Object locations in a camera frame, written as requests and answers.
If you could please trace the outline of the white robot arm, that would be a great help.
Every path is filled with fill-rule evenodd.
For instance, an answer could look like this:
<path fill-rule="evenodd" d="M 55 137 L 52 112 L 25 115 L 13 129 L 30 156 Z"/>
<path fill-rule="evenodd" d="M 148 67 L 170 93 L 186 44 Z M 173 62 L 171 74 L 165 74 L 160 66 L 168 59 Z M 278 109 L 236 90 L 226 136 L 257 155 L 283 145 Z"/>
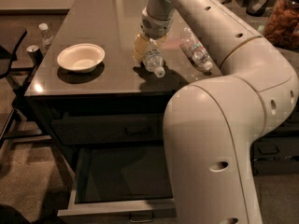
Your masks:
<path fill-rule="evenodd" d="M 178 223 L 263 224 L 250 147 L 294 110 L 298 76 L 267 39 L 217 0 L 149 0 L 143 32 L 163 37 L 175 12 L 221 70 L 181 88 L 164 111 Z"/>

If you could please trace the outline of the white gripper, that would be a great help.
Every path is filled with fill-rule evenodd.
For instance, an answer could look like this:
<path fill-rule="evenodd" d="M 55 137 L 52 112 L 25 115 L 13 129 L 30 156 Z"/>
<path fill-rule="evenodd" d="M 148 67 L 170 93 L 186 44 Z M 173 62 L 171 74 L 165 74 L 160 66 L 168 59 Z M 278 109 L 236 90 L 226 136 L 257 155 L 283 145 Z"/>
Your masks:
<path fill-rule="evenodd" d="M 157 44 L 162 46 L 167 38 L 173 21 L 174 10 L 171 9 L 162 17 L 150 15 L 148 10 L 142 10 L 141 29 L 144 33 L 135 37 L 134 59 L 140 63 L 144 57 L 145 50 L 150 43 L 150 38 L 157 40 Z"/>

